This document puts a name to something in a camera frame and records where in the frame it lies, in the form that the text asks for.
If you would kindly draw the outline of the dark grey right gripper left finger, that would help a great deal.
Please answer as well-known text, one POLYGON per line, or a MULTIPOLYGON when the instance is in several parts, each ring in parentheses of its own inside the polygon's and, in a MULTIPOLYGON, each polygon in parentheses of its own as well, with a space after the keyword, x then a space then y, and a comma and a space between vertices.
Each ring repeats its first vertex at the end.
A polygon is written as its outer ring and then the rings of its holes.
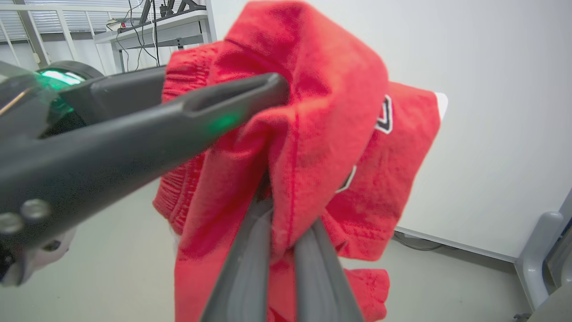
POLYGON ((252 201, 203 310, 202 322, 267 320, 272 216, 272 199, 252 201))

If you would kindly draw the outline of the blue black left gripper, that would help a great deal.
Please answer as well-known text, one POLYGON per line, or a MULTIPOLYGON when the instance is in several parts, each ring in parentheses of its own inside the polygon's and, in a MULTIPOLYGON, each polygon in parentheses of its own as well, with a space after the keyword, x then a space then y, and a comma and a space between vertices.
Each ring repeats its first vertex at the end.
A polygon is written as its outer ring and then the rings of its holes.
POLYGON ((160 105, 165 75, 1 62, 2 244, 46 242, 288 100, 286 79, 266 73, 160 105))

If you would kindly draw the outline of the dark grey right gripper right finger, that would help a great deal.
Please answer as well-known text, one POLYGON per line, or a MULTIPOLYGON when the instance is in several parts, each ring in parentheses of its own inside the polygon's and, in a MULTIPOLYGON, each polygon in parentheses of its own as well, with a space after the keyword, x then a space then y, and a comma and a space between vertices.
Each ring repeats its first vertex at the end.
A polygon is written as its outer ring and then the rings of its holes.
POLYGON ((298 322, 363 322, 365 319, 322 219, 294 247, 298 322))

